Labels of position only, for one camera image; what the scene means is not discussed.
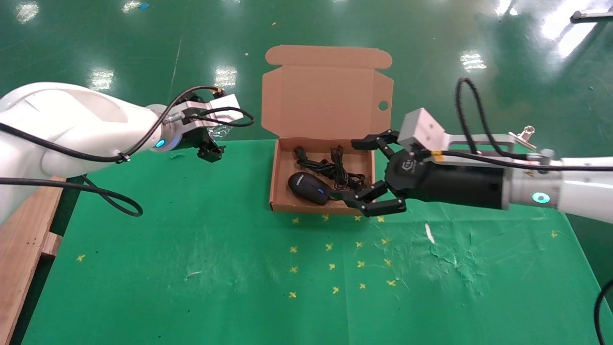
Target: green mat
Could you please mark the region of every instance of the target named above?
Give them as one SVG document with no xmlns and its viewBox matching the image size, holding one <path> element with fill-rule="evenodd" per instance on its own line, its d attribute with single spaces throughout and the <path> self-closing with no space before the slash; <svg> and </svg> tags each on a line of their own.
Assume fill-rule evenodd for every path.
<svg viewBox="0 0 613 345">
<path fill-rule="evenodd" d="M 23 344 L 597 343 L 564 215 L 273 213 L 274 142 L 226 144 L 213 164 L 147 152 L 91 174 L 145 215 L 81 195 Z"/>
</svg>

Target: plastic bag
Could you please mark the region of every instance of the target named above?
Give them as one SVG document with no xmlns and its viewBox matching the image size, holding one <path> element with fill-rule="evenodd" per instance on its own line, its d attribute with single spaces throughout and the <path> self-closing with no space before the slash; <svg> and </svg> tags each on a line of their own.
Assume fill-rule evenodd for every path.
<svg viewBox="0 0 613 345">
<path fill-rule="evenodd" d="M 208 135 L 211 137 L 211 139 L 215 141 L 220 141 L 224 139 L 224 137 L 226 137 L 228 133 L 230 133 L 231 129 L 232 127 L 227 125 L 208 127 Z"/>
</svg>

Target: black cable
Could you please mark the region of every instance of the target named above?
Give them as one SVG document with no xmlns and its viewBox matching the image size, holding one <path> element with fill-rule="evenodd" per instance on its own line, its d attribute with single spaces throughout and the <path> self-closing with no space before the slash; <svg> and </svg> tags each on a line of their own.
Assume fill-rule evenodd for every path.
<svg viewBox="0 0 613 345">
<path fill-rule="evenodd" d="M 307 168 L 316 173 L 320 173 L 324 177 L 334 181 L 336 190 L 344 190 L 349 188 L 358 191 L 364 186 L 366 176 L 363 174 L 353 174 L 347 172 L 343 167 L 343 147 L 338 146 L 336 149 L 330 150 L 330 158 L 332 162 L 322 160 L 320 162 L 309 160 L 304 149 L 300 146 L 294 149 L 296 154 L 296 163 L 304 168 Z"/>
<path fill-rule="evenodd" d="M 82 178 L 90 185 L 74 184 L 72 182 L 65 182 L 65 181 L 40 180 L 40 179 L 19 179 L 19 178 L 13 178 L 13 177 L 0 177 L 0 184 L 56 187 L 56 188 L 65 188 L 65 189 L 76 189 L 76 190 L 81 190 L 83 192 L 97 193 L 98 195 L 103 197 L 103 199 L 108 201 L 111 205 L 115 206 L 115 208 L 117 208 L 118 210 L 120 210 L 121 212 L 127 215 L 131 215 L 133 217 L 139 217 L 143 214 L 142 207 L 140 207 L 140 205 L 136 201 L 128 198 L 125 195 L 122 195 L 122 194 L 119 194 L 119 193 L 116 193 L 116 192 L 113 192 L 107 189 L 98 188 L 85 176 L 82 176 Z M 123 201 L 124 203 L 134 207 L 136 212 L 132 212 L 120 206 L 119 204 L 111 200 L 110 198 Z"/>
<path fill-rule="evenodd" d="M 87 183 L 88 185 L 94 187 L 94 188 L 98 188 L 97 185 L 94 184 L 94 182 L 92 182 L 89 178 L 87 178 L 87 176 L 85 175 L 81 175 L 80 176 L 83 181 L 85 183 Z M 125 207 L 123 207 L 122 205 L 114 202 L 111 198 L 109 198 L 107 195 L 105 194 L 100 194 L 98 193 L 98 195 L 100 195 L 102 197 L 102 199 L 104 199 L 104 201 L 108 202 L 111 206 L 113 206 L 114 208 L 118 209 L 119 211 L 127 214 L 127 215 L 131 215 L 133 217 L 140 217 L 141 215 L 143 215 L 143 209 L 140 207 L 140 205 L 138 203 L 136 203 L 135 201 L 135 205 L 132 205 L 132 207 L 134 207 L 137 212 L 132 212 L 129 209 L 126 209 Z"/>
<path fill-rule="evenodd" d="M 474 144 L 473 136 L 470 134 L 468 124 L 466 123 L 466 117 L 464 116 L 464 110 L 462 110 L 462 79 L 458 80 L 455 85 L 455 109 L 458 113 L 458 119 L 460 120 L 460 126 L 462 126 L 462 132 L 466 137 L 466 143 L 470 147 L 470 152 L 473 155 L 477 154 L 477 147 Z"/>
<path fill-rule="evenodd" d="M 470 153 L 456 152 L 456 151 L 441 151 L 442 156 L 453 156 L 466 158 L 469 160 L 482 161 L 498 166 L 505 166 L 507 168 L 517 169 L 529 169 L 529 170 L 541 170 L 541 171 L 613 171 L 613 166 L 554 166 L 554 165 L 529 165 L 521 163 L 513 163 L 510 161 L 501 161 L 494 158 L 483 157 L 480 155 L 472 155 Z M 417 153 L 417 159 L 423 159 L 425 157 L 431 157 L 432 151 L 422 150 Z"/>
<path fill-rule="evenodd" d="M 234 122 L 220 121 L 220 120 L 217 120 L 215 118 L 208 118 L 208 117 L 206 117 L 206 115 L 208 115 L 208 114 L 212 114 L 212 113 L 219 112 L 219 111 L 228 111 L 228 110 L 234 110 L 234 111 L 237 111 L 237 112 L 247 116 L 249 118 L 249 122 L 247 122 L 247 123 L 234 123 Z M 221 108 L 209 109 L 209 110 L 205 110 L 205 111 L 201 112 L 199 115 L 187 116 L 187 118 L 195 118 L 195 119 L 198 119 L 198 120 L 215 122 L 215 123 L 219 123 L 220 125 L 226 125 L 226 126 L 229 126 L 229 127 L 247 127 L 247 126 L 253 125 L 253 122 L 254 122 L 253 115 L 249 114 L 248 112 L 244 111 L 241 108 L 236 108 L 236 107 L 221 107 Z"/>
<path fill-rule="evenodd" d="M 485 112 L 483 110 L 483 104 L 481 103 L 481 97 L 479 96 L 479 92 L 477 91 L 477 87 L 474 85 L 473 81 L 467 77 L 459 78 L 457 84 L 455 85 L 455 107 L 458 112 L 458 118 L 460 119 L 460 124 L 462 125 L 462 130 L 464 131 L 464 135 L 466 136 L 466 141 L 471 148 L 471 153 L 473 155 L 477 154 L 476 149 L 474 149 L 474 140 L 470 136 L 470 132 L 468 131 L 468 127 L 466 125 L 466 120 L 464 119 L 464 111 L 462 110 L 462 85 L 466 83 L 470 90 L 473 93 L 473 97 L 475 102 L 477 103 L 477 110 L 479 111 L 479 118 L 481 119 L 481 125 L 483 126 L 483 130 L 485 131 L 485 135 L 490 142 L 490 145 L 494 148 L 497 154 L 502 157 L 508 157 L 515 160 L 526 160 L 527 155 L 523 153 L 512 153 L 504 151 L 500 148 L 494 136 L 492 134 L 492 130 L 490 126 L 487 124 L 487 120 L 485 119 Z"/>
<path fill-rule="evenodd" d="M 164 119 L 168 116 L 168 113 L 170 112 L 171 108 L 173 106 L 176 105 L 177 102 L 179 102 L 179 100 L 183 97 L 185 97 L 186 95 L 197 91 L 197 90 L 211 90 L 215 92 L 219 92 L 220 90 L 223 91 L 220 88 L 217 87 L 211 87 L 211 86 L 206 86 L 206 85 L 199 85 L 199 86 L 195 86 L 195 87 L 191 87 L 183 92 L 181 92 L 175 99 L 173 99 L 172 102 L 170 102 L 170 104 L 166 107 L 166 109 L 164 109 L 164 111 L 162 112 L 162 114 L 159 116 L 159 118 L 156 120 L 156 122 L 153 124 L 153 126 L 151 126 L 151 128 L 149 129 L 149 131 L 147 131 L 147 133 L 139 139 L 139 141 L 136 142 L 136 144 L 132 145 L 132 147 L 130 147 L 129 149 L 127 149 L 125 152 L 118 154 L 117 156 L 112 156 L 112 157 L 105 157 L 105 156 L 97 156 L 97 155 L 90 155 L 87 153 L 83 153 L 83 152 L 78 152 L 72 149 L 69 149 L 67 147 L 55 144 L 54 142 L 50 142 L 41 138 L 38 138 L 36 136 L 33 136 L 31 134 L 25 133 L 24 131 L 20 131 L 16 128 L 13 128 L 9 125 L 6 125 L 4 123 L 0 123 L 0 131 L 6 132 L 8 134 L 11 134 L 13 136 L 16 136 L 20 139 L 24 139 L 26 141 L 32 142 L 33 144 L 45 147 L 46 149 L 49 150 L 53 150 L 53 151 L 57 151 L 59 153 L 63 153 L 65 155 L 68 155 L 70 157 L 74 157 L 74 158 L 78 158 L 78 159 L 82 159 L 82 160 L 88 160 L 88 161 L 97 161 L 97 162 L 102 162 L 102 163 L 110 163 L 110 162 L 116 162 L 116 163 L 122 163 L 124 161 L 128 161 L 129 157 L 131 155 L 133 155 L 134 153 L 136 153 L 136 151 L 138 151 L 143 145 L 145 145 L 145 143 L 147 142 L 147 140 L 149 140 L 149 138 L 153 135 L 153 133 L 156 131 L 156 129 L 161 125 L 161 123 L 164 121 Z M 247 115 L 248 113 L 245 112 L 244 110 L 241 110 L 239 108 L 233 108 L 233 107 L 224 107 L 224 108 L 217 108 L 217 109 L 211 109 L 211 110 L 206 110 L 208 113 L 206 114 L 210 114 L 210 112 L 215 112 L 215 111 L 223 111 L 223 110 L 236 110 L 236 111 L 240 111 L 242 114 L 244 114 L 245 116 L 249 117 L 249 119 L 251 120 L 248 124 L 237 124 L 239 126 L 249 126 L 253 124 L 253 116 L 251 116 L 251 114 Z"/>
<path fill-rule="evenodd" d="M 604 345 L 603 332 L 600 329 L 600 306 L 603 304 L 604 296 L 609 292 L 609 290 L 613 288 L 613 281 L 609 281 L 604 285 L 602 291 L 598 294 L 596 298 L 596 303 L 594 305 L 594 327 L 596 328 L 596 336 L 598 337 L 598 342 L 600 345 Z"/>
</svg>

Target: cable plug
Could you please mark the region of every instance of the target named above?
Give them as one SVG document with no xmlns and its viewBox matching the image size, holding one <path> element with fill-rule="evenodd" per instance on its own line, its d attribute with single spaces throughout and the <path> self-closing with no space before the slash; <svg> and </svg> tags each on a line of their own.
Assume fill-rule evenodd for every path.
<svg viewBox="0 0 613 345">
<path fill-rule="evenodd" d="M 213 98 L 218 99 L 226 96 L 226 91 L 221 87 L 217 88 L 217 91 L 213 92 Z"/>
<path fill-rule="evenodd" d="M 302 146 L 297 146 L 294 149 L 294 153 L 296 154 L 296 159 L 298 159 L 299 161 L 304 161 L 307 160 L 307 153 L 305 152 L 305 149 L 302 148 Z"/>
</svg>

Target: blue indicator light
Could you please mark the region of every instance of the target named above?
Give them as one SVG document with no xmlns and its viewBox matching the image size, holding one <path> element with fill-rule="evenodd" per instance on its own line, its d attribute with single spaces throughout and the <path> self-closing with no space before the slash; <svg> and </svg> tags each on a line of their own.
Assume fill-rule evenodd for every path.
<svg viewBox="0 0 613 345">
<path fill-rule="evenodd" d="M 549 195 L 543 192 L 536 192 L 532 194 L 532 200 L 539 204 L 546 204 L 549 202 L 549 200 L 551 200 L 551 198 L 549 198 Z"/>
</svg>

